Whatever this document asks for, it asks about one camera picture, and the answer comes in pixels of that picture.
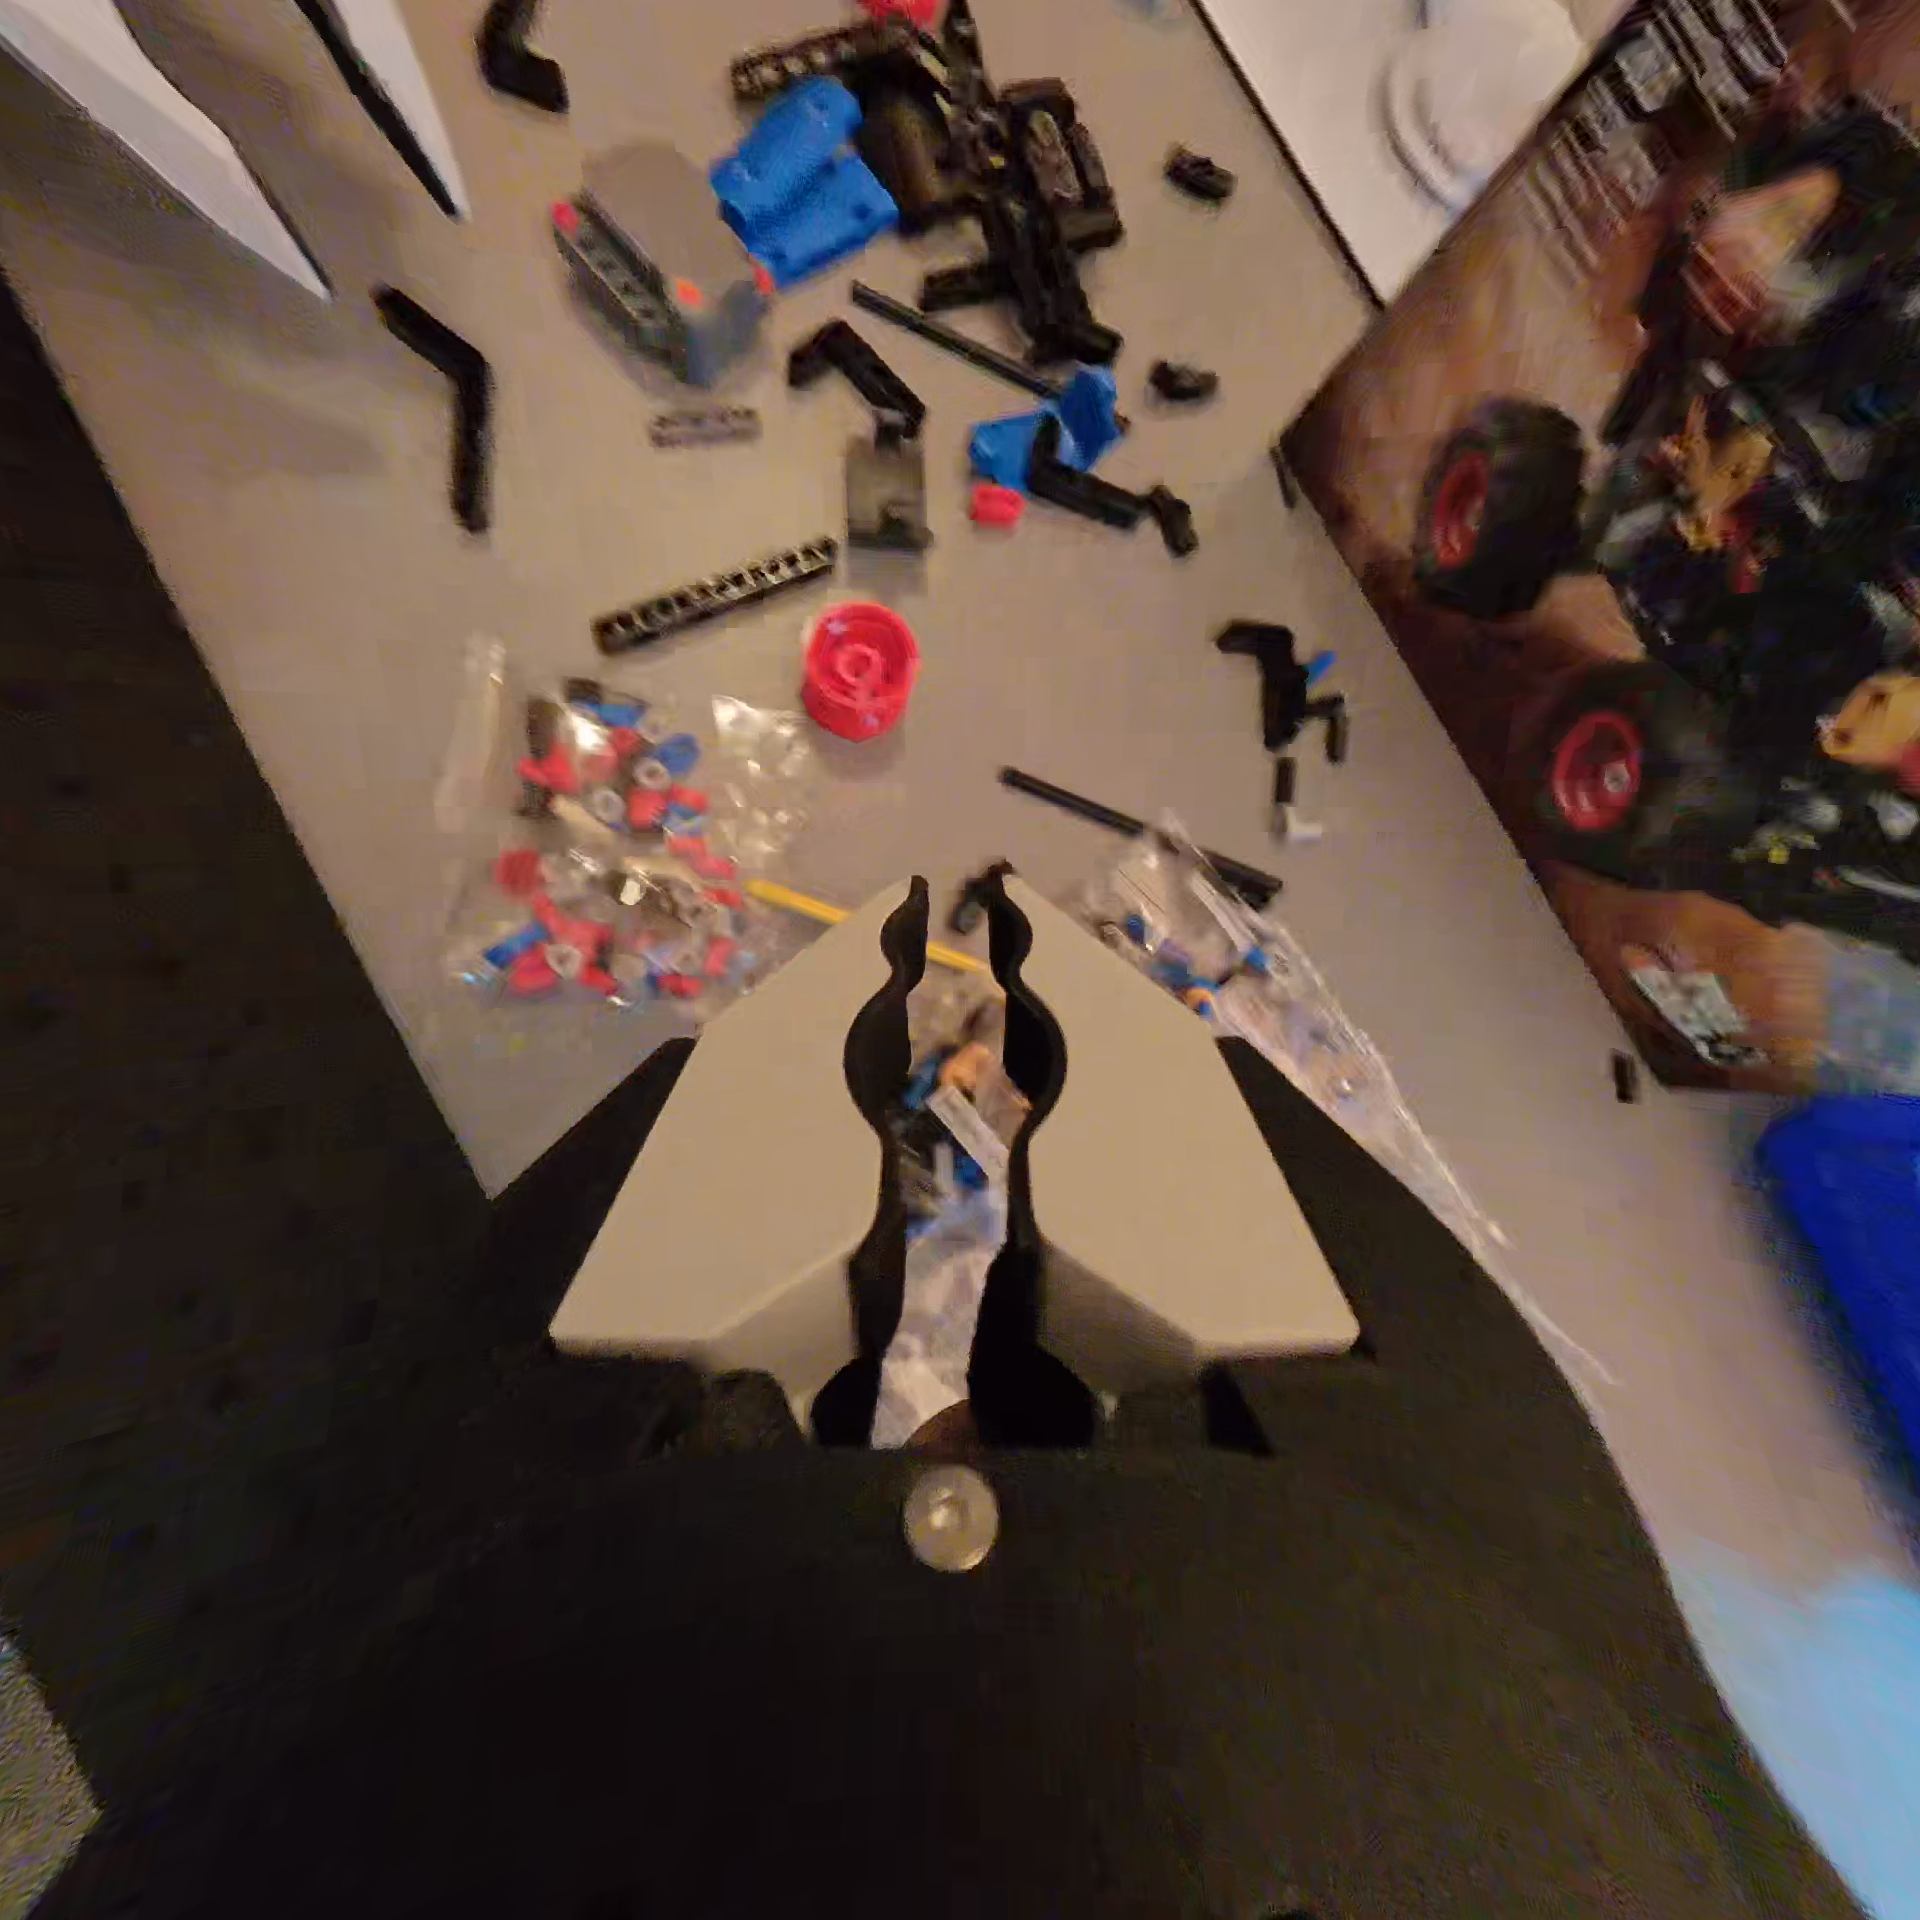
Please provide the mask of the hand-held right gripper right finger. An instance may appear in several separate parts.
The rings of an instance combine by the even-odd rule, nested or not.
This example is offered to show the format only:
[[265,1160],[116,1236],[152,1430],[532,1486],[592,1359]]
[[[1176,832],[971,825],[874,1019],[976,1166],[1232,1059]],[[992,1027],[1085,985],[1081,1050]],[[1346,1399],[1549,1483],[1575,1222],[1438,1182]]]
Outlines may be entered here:
[[979,883],[1025,1100],[968,1353],[992,1446],[1239,1362],[1349,1356],[1359,1319],[1206,1023],[1025,879]]

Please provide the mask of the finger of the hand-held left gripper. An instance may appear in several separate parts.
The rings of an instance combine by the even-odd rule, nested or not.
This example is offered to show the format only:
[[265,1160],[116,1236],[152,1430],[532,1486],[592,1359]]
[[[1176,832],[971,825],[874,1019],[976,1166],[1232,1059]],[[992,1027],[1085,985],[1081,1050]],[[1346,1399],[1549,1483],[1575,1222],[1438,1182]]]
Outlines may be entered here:
[[228,133],[135,39],[116,2],[4,2],[4,52],[179,199],[305,293],[332,280]]
[[396,2],[295,2],[359,110],[449,220],[472,199],[435,89]]

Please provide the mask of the clear bag of mixed parts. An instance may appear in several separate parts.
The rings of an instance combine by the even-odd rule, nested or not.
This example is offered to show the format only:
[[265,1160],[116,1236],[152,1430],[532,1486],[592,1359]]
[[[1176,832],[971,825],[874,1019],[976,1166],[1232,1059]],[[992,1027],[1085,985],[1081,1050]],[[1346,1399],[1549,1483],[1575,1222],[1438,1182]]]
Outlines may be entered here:
[[[1481,1259],[1509,1233],[1424,1129],[1379,1046],[1334,997],[1274,905],[1236,900],[1186,845],[1132,840],[1068,902],[1118,956],[1245,1040],[1394,1172]],[[1005,1163],[1025,1097],[1004,1065],[1004,999],[986,973],[934,969],[909,1009],[912,1069],[891,1129],[904,1152],[904,1317],[879,1362],[878,1449],[909,1446],[966,1396],[986,1270],[1005,1233]]]

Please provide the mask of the grey toy motor block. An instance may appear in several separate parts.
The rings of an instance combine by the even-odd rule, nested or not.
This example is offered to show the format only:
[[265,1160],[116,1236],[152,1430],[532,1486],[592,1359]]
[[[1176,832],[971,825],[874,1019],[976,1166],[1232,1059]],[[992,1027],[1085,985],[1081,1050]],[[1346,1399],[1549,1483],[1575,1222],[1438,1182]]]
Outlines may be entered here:
[[708,176],[658,137],[582,162],[582,229],[554,245],[576,296],[612,337],[684,389],[708,393],[758,347],[768,300],[754,259],[724,222]]

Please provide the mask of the clear bag of small pins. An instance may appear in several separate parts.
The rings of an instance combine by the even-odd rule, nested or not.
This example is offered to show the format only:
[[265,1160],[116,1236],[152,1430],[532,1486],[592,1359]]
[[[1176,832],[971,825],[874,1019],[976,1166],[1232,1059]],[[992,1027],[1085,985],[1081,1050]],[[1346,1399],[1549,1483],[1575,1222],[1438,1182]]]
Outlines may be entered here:
[[706,1019],[798,946],[754,895],[812,823],[802,715],[465,646],[435,792],[445,982],[502,1017]]

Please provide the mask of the long black axle rod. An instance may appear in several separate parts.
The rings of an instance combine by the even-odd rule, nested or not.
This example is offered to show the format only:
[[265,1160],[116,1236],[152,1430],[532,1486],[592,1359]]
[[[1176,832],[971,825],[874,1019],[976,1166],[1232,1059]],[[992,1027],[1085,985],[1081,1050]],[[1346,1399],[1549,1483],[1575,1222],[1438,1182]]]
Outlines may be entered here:
[[886,326],[891,326],[891,327],[896,327],[896,330],[949,353],[952,359],[961,359],[961,362],[971,365],[975,370],[984,370],[992,380],[998,380],[1004,386],[1011,386],[1021,393],[1028,393],[1028,396],[1038,396],[1038,400],[1054,400],[1062,390],[1059,380],[1028,367],[1025,362],[1021,362],[1009,352],[992,347],[992,346],[962,333],[961,327],[954,327],[954,326],[949,326],[949,322],[942,322],[931,313],[922,313],[922,312],[918,312],[914,305],[909,305],[896,296],[888,296],[886,292],[879,292],[879,289],[874,289],[862,280],[848,282],[848,296],[851,296],[851,305],[856,312],[869,313],[871,319],[879,319],[879,322],[886,322]]
[[1176,829],[1162,829],[1154,825],[1136,815],[1129,815],[1112,802],[1092,799],[1085,793],[1076,793],[1075,789],[1058,786],[1054,780],[1044,780],[1038,773],[1028,773],[1018,766],[1004,766],[998,772],[998,786],[1028,796],[1034,802],[1044,802],[1054,810],[1062,810],[1068,817],[1076,817],[1095,829],[1104,829],[1108,835],[1124,835],[1129,840],[1152,840],[1158,845],[1181,847],[1186,845],[1189,850],[1198,853],[1199,862],[1206,862],[1218,879],[1242,902],[1254,907],[1271,905],[1282,895],[1282,876],[1251,865],[1245,860],[1228,857],[1224,850],[1214,850],[1208,845],[1192,842],[1182,832]]

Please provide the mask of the long black straight beam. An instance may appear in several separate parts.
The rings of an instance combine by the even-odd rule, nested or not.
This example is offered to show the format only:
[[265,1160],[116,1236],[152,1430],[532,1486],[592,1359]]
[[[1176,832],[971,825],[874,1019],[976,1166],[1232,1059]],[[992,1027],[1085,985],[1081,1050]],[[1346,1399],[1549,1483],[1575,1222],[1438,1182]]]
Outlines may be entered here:
[[598,613],[589,637],[604,657],[635,653],[659,640],[689,635],[829,579],[841,563],[832,536],[784,545],[759,560],[719,569],[676,589],[658,589],[626,606]]
[[848,82],[874,62],[912,55],[921,30],[909,19],[854,19],[786,43],[765,43],[731,59],[728,90],[736,105],[759,105],[806,79]]

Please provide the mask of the blue block piece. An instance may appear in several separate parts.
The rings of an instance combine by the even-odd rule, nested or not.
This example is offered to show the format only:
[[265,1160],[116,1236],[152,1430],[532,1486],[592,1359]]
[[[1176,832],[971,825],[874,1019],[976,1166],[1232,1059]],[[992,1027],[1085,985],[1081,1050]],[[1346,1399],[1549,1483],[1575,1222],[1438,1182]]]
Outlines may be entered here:
[[786,292],[899,229],[899,205],[856,153],[862,109],[838,79],[775,100],[708,169],[724,222]]

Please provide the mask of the dark perforated mat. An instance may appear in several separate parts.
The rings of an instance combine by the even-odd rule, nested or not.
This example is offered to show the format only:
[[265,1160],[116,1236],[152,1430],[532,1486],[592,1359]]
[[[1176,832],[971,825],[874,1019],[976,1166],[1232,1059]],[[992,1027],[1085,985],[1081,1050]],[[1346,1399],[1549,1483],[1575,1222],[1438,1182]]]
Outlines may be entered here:
[[149,1915],[438,1556],[486,1199],[4,289],[4,1915]]

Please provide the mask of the red wheel hub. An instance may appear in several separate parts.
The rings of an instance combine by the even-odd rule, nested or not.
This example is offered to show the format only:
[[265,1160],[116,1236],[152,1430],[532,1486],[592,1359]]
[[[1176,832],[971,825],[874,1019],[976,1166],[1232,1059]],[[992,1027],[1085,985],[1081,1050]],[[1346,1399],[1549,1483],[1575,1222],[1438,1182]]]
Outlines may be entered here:
[[802,715],[838,740],[871,742],[899,725],[921,663],[918,635],[899,612],[834,603],[802,635]]

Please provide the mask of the black L-shaped beam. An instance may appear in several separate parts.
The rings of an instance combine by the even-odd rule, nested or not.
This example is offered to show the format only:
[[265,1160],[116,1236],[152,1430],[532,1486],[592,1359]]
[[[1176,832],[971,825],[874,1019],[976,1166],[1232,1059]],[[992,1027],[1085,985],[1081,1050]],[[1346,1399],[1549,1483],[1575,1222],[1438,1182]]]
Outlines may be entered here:
[[1132,530],[1141,519],[1152,519],[1171,556],[1186,560],[1198,552],[1198,522],[1189,500],[1166,486],[1152,486],[1142,493],[1119,487],[1099,473],[1068,469],[1059,459],[1046,459],[1041,452],[1025,465],[1025,492],[1046,505],[1115,530]]
[[869,406],[878,440],[921,440],[922,396],[845,319],[829,319],[786,356],[789,390],[806,390],[838,373]]

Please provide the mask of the black toy parts cluster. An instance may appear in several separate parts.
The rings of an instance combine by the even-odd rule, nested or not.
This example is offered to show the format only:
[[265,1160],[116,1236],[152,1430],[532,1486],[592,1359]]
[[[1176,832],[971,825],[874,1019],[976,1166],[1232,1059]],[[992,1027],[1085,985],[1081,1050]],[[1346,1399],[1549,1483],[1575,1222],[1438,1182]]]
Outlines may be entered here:
[[1059,79],[994,86],[966,2],[936,29],[865,19],[845,82],[862,109],[856,152],[899,212],[899,230],[976,230],[975,256],[934,269],[918,312],[999,305],[1025,362],[1108,365],[1119,333],[1099,322],[1081,256],[1124,239],[1112,180]]

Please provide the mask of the blue plastic bin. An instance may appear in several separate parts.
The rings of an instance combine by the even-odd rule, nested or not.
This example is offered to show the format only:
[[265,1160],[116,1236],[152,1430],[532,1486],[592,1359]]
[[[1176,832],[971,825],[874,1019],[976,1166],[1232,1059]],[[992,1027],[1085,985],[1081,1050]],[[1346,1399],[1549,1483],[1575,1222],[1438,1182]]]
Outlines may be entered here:
[[1918,1097],[1812,1097],[1764,1129],[1755,1160],[1918,1477]]

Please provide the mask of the blue panel piece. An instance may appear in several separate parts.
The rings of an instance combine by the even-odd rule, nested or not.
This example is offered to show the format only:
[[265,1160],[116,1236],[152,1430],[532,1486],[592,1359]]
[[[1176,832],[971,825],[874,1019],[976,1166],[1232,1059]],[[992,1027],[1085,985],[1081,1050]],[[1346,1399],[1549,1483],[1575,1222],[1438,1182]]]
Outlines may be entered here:
[[1082,365],[1052,400],[1044,400],[1022,413],[976,423],[968,433],[971,479],[1025,493],[1025,477],[1044,420],[1058,423],[1058,465],[1072,470],[1098,469],[1124,433],[1115,373],[1104,365]]

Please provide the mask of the white monitor stand base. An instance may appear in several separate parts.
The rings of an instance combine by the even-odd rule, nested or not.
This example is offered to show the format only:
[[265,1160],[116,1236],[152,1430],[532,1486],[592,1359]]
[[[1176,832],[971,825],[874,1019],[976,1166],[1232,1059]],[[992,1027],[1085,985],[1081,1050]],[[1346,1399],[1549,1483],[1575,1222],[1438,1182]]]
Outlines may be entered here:
[[1199,2],[1375,305],[1389,305],[1629,2]]

